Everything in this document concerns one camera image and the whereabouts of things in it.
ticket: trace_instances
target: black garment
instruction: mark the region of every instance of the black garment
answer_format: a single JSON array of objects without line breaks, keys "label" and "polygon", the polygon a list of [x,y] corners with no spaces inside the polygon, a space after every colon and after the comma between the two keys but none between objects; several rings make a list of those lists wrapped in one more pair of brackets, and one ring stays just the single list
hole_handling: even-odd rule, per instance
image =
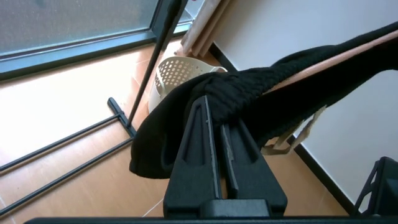
[{"label": "black garment", "polygon": [[305,68],[398,30],[398,22],[345,43],[304,50],[271,67],[207,73],[176,87],[145,119],[132,148],[130,171],[149,178],[170,177],[192,103],[207,95],[215,128],[241,117],[259,147],[345,97],[373,75],[398,70],[398,39],[338,65],[262,95]]}]

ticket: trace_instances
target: laundry basket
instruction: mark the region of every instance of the laundry basket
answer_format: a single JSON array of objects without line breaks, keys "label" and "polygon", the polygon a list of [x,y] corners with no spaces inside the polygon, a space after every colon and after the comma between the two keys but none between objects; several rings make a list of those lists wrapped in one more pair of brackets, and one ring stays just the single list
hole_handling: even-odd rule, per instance
[{"label": "laundry basket", "polygon": [[179,84],[208,72],[223,67],[214,67],[201,60],[189,57],[169,57],[163,60],[156,68],[155,81],[152,84],[148,110],[151,112]]}]

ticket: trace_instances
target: window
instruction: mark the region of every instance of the window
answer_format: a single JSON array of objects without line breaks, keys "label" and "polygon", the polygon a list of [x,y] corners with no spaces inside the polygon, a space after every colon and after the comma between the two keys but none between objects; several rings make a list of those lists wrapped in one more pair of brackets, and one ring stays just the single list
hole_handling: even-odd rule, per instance
[{"label": "window", "polygon": [[[155,42],[173,1],[2,0],[0,81]],[[189,1],[176,15],[180,35],[201,6]]]}]

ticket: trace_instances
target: black metal rack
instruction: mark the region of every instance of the black metal rack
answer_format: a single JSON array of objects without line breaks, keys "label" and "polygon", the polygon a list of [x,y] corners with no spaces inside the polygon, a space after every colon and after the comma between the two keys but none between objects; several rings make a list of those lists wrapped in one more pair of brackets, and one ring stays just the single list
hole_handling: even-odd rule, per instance
[{"label": "black metal rack", "polygon": [[59,146],[67,141],[75,139],[78,136],[81,136],[89,131],[92,131],[104,124],[108,124],[109,122],[114,121],[116,119],[122,124],[124,129],[129,134],[130,138],[123,141],[122,143],[118,144],[117,146],[114,146],[111,149],[108,149],[107,151],[103,152],[102,154],[92,158],[91,160],[85,162],[84,164],[74,168],[73,170],[71,170],[71,171],[67,172],[66,174],[62,175],[61,177],[51,181],[50,183],[44,185],[43,187],[33,191],[32,193],[26,195],[25,197],[22,197],[21,199],[17,200],[16,202],[10,204],[9,206],[1,209],[0,210],[0,219],[7,212],[10,212],[13,209],[25,204],[29,200],[32,200],[33,198],[37,197],[38,195],[44,193],[46,190],[51,189],[52,187],[56,186],[57,184],[67,180],[69,177],[79,173],[80,171],[87,168],[88,166],[94,164],[95,162],[98,162],[102,158],[110,155],[114,151],[117,151],[118,149],[120,149],[132,142],[132,140],[134,139],[134,136],[136,135],[136,130],[131,125],[132,119],[134,118],[134,115],[138,109],[142,95],[144,94],[145,88],[148,84],[150,75],[155,67],[156,61],[160,54],[160,51],[168,44],[168,41],[170,40],[170,36],[172,35],[172,32],[174,31],[174,29],[177,25],[179,16],[181,15],[186,3],[187,3],[187,0],[173,0],[168,5],[167,14],[165,15],[163,27],[161,27],[161,32],[160,32],[159,38],[156,41],[154,52],[152,53],[152,57],[150,58],[147,70],[146,70],[144,78],[142,80],[141,87],[138,91],[136,100],[134,102],[134,105],[132,107],[132,110],[131,110],[131,113],[130,113],[130,116],[128,119],[127,119],[126,115],[124,114],[124,112],[122,111],[122,109],[119,107],[118,103],[112,97],[110,97],[108,99],[108,106],[111,108],[114,115],[112,115],[96,124],[93,124],[85,129],[82,129],[81,131],[73,133],[63,139],[60,139],[54,143],[51,143],[48,146],[45,146],[41,149],[38,149],[38,150],[31,152],[21,158],[18,158],[14,161],[11,161],[11,162],[1,166],[0,173],[7,172],[11,168],[13,168],[17,165],[21,165],[23,162],[27,162],[29,159],[33,159],[34,157],[39,156],[56,146]]}]

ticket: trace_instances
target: tiled floor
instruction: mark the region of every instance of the tiled floor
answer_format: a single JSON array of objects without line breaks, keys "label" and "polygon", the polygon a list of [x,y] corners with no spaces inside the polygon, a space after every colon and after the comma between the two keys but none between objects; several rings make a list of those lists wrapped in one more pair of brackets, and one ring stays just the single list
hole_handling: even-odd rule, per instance
[{"label": "tiled floor", "polygon": [[[1,110],[0,116],[0,164],[111,116],[106,105],[110,96],[128,116],[153,47],[148,45],[0,83],[0,104],[8,108]],[[171,42],[162,57],[173,55],[178,47],[179,40]],[[204,61],[218,64],[210,54]],[[134,118],[136,128],[148,115],[150,87]],[[10,205],[127,138],[122,126],[112,123],[24,166],[0,173],[0,207]],[[119,150],[2,217],[0,223],[54,216],[162,216],[168,180],[145,179],[130,173],[129,150]],[[286,215],[346,215],[296,153],[267,157],[266,161],[288,196]]]}]

